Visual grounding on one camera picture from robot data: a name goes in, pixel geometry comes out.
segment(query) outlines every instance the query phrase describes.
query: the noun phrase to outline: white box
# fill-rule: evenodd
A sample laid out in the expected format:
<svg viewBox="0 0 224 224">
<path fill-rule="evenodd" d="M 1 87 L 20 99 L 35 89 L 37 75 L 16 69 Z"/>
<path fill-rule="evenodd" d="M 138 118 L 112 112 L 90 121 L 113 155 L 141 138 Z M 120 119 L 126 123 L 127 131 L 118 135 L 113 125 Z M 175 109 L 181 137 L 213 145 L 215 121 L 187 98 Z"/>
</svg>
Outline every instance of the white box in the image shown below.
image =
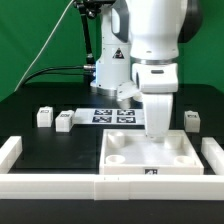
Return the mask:
<svg viewBox="0 0 224 224">
<path fill-rule="evenodd" d="M 53 121 L 53 108 L 40 107 L 37 113 L 37 127 L 51 127 Z"/>
<path fill-rule="evenodd" d="M 100 174 L 202 175 L 204 167 L 184 131 L 153 142 L 144 130 L 104 130 Z"/>
<path fill-rule="evenodd" d="M 186 111 L 184 113 L 184 126 L 186 132 L 200 132 L 201 120 L 198 112 Z"/>
<path fill-rule="evenodd" d="M 62 111 L 55 119 L 56 132 L 69 132 L 73 126 L 74 111 Z"/>
</svg>

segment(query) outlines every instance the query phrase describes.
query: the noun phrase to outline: black sticker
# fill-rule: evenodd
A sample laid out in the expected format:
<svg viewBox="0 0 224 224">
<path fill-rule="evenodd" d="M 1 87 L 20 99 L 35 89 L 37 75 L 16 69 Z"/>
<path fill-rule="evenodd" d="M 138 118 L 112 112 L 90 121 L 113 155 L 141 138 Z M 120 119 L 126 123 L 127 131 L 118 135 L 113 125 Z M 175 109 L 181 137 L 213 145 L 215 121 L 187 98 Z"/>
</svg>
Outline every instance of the black sticker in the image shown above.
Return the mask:
<svg viewBox="0 0 224 224">
<path fill-rule="evenodd" d="M 158 169 L 145 169 L 145 174 L 146 175 L 157 175 Z"/>
<path fill-rule="evenodd" d="M 164 71 L 163 70 L 151 70 L 152 74 L 163 74 Z"/>
<path fill-rule="evenodd" d="M 189 118 L 197 118 L 197 115 L 187 115 Z"/>
<path fill-rule="evenodd" d="M 135 124 L 135 117 L 117 117 L 118 124 Z"/>
<path fill-rule="evenodd" d="M 93 117 L 93 123 L 111 123 L 112 117 Z"/>
<path fill-rule="evenodd" d="M 120 116 L 135 116 L 134 110 L 118 110 L 117 115 Z"/>
<path fill-rule="evenodd" d="M 117 49 L 116 53 L 113 56 L 114 59 L 124 59 L 124 55 L 120 48 Z"/>
<path fill-rule="evenodd" d="M 49 113 L 49 110 L 41 110 L 40 113 Z"/>
<path fill-rule="evenodd" d="M 61 114 L 60 117 L 69 117 L 69 116 L 70 116 L 70 114 Z"/>
<path fill-rule="evenodd" d="M 113 110 L 95 110 L 94 115 L 107 116 L 112 115 Z"/>
</svg>

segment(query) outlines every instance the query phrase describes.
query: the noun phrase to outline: black cable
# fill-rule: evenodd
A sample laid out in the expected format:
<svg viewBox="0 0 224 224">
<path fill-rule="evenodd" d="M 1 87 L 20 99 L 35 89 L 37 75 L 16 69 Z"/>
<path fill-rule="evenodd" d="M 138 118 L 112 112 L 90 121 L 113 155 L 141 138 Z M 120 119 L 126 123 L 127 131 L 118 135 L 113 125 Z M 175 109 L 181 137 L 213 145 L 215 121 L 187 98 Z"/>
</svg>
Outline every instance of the black cable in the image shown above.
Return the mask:
<svg viewBox="0 0 224 224">
<path fill-rule="evenodd" d="M 55 73 L 50 73 L 49 71 L 61 71 L 61 70 L 78 70 L 78 69 L 83 69 L 83 66 L 63 66 L 63 67 L 50 67 L 50 68 L 45 68 L 40 71 L 35 72 L 34 74 L 28 76 L 26 79 L 24 79 L 21 84 L 19 85 L 18 88 L 24 86 L 29 80 L 41 76 L 41 75 L 53 75 Z M 82 75 L 82 74 L 62 74 L 62 73 L 57 73 L 58 75 Z"/>
<path fill-rule="evenodd" d="M 86 63 L 87 64 L 95 64 L 95 59 L 93 57 L 92 46 L 90 41 L 90 33 L 89 33 L 89 26 L 86 16 L 86 7 L 83 3 L 75 4 L 75 7 L 78 8 L 81 21 L 82 21 L 82 28 L 86 46 Z"/>
</svg>

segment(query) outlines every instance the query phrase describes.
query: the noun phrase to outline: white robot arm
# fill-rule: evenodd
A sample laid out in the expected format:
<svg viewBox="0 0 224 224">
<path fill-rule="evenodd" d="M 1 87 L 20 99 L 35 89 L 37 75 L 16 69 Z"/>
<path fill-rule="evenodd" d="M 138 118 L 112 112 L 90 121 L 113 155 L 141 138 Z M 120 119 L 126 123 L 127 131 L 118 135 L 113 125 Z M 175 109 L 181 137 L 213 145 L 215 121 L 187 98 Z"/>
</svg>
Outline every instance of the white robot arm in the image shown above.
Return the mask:
<svg viewBox="0 0 224 224">
<path fill-rule="evenodd" d="M 178 90 L 178 66 L 175 63 L 179 55 L 178 38 L 187 20 L 187 24 L 196 26 L 193 30 L 188 30 L 187 26 L 186 33 L 190 33 L 190 38 L 186 35 L 183 42 L 198 31 L 201 25 L 200 18 L 196 16 L 195 19 L 198 1 L 85 1 L 87 7 L 106 5 L 102 7 L 102 56 L 96 63 L 96 79 L 92 86 L 99 92 L 117 92 L 123 109 L 130 106 L 129 98 L 140 95 L 149 137 L 164 137 L 169 129 L 173 93 Z M 94 11 L 97 10 L 89 10 L 89 15 Z M 114 57 L 120 49 L 122 60 Z M 131 75 L 127 56 L 132 62 Z"/>
<path fill-rule="evenodd" d="M 187 0 L 127 0 L 130 11 L 132 80 L 141 92 L 146 135 L 164 137 L 169 129 L 173 92 L 178 90 L 178 36 Z M 123 95 L 118 91 L 119 101 Z"/>
</svg>

